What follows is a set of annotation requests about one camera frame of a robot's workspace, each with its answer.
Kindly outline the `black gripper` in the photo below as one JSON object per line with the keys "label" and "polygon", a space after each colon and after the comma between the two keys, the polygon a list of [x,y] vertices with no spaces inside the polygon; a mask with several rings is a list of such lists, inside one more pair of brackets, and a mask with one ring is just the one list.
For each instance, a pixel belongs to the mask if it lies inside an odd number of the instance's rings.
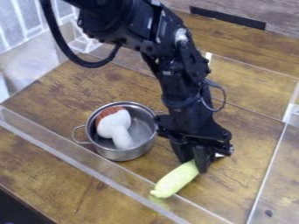
{"label": "black gripper", "polygon": [[157,115],[157,135],[169,140],[172,151],[181,163],[194,159],[198,173],[205,173],[214,153],[232,154],[230,133],[216,124],[212,112],[197,100],[162,100],[168,115]]}

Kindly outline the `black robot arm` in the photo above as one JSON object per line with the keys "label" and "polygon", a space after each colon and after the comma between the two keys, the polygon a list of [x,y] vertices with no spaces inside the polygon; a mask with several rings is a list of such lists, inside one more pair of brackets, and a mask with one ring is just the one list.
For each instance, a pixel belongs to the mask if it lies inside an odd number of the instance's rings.
{"label": "black robot arm", "polygon": [[233,149],[230,133],[212,118],[208,60],[181,19],[154,0],[63,1],[78,9],[78,27],[89,37],[140,52],[169,111],[154,118],[157,135],[169,140],[178,161],[193,160],[204,173],[216,155]]}

